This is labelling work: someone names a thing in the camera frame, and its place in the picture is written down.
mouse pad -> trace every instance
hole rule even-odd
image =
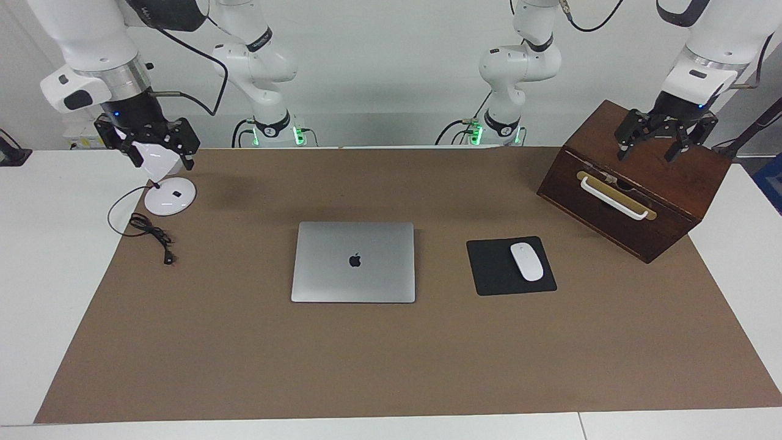
[[[511,245],[516,243],[528,243],[533,247],[543,265],[543,278],[534,282],[524,280],[511,254]],[[475,290],[482,297],[557,290],[557,282],[539,237],[468,241],[467,252]]]

blue box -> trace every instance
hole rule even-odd
[[[782,214],[782,154],[752,176],[771,204]]]

table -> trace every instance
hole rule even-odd
[[[0,281],[4,438],[104,438],[110,432],[119,438],[349,438],[361,433],[371,438],[719,439],[776,438],[782,431],[782,408],[24,426],[38,411],[119,242],[105,225],[106,209],[143,184],[145,176],[111,151],[36,152],[25,167],[0,171],[0,250],[13,261],[13,270]],[[137,201],[125,200],[114,221],[121,224]],[[779,387],[782,297],[775,293],[782,286],[782,218],[734,165],[691,238]]]

brown wooden box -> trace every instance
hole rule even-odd
[[[703,220],[730,159],[695,146],[668,163],[672,141],[652,139],[620,161],[614,130],[626,114],[604,101],[561,148],[538,195],[648,263]]]

computer mouse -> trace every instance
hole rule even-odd
[[[525,280],[532,282],[543,278],[543,263],[529,243],[511,245],[511,254]]]

